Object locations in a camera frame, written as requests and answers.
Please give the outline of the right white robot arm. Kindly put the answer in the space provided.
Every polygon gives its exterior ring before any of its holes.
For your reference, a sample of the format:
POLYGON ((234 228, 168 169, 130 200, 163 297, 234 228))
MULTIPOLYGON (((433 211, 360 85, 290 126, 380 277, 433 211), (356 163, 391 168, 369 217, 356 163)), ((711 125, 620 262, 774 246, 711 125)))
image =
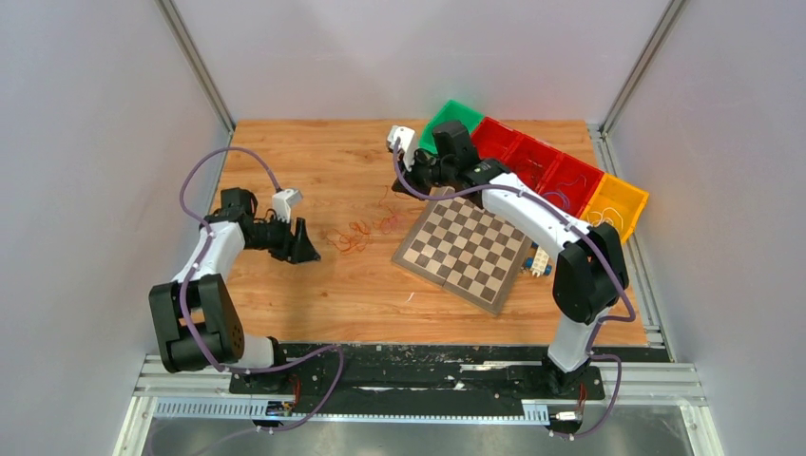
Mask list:
POLYGON ((629 301, 618 231, 606 222, 591 225, 573 217, 529 189, 501 161, 480 158, 462 123, 441 123, 432 136, 435 154, 420 148, 413 129, 391 127, 386 146, 393 155, 393 190, 434 200, 432 189, 448 186, 451 198, 469 200, 501 218, 548 253, 561 317, 535 380, 555 396, 569 395, 594 357, 592 344, 602 324, 613 318, 610 309, 629 301))

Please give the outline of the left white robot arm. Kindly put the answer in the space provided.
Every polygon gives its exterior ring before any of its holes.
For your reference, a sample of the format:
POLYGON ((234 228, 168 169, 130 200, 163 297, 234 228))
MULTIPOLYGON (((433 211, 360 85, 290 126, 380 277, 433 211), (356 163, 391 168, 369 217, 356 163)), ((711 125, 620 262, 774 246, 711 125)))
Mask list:
POLYGON ((293 218, 302 194, 295 188, 276 192, 266 217, 257 215, 250 191, 221 191, 221 207, 204 217, 191 258, 167 283, 148 295, 160 357, 169 372, 200 371, 219 365, 237 373, 254 373, 268 393, 287 388, 291 369, 280 357, 273 337, 247 334, 225 280, 244 250, 266 251, 279 261, 318 261, 304 218, 293 218))

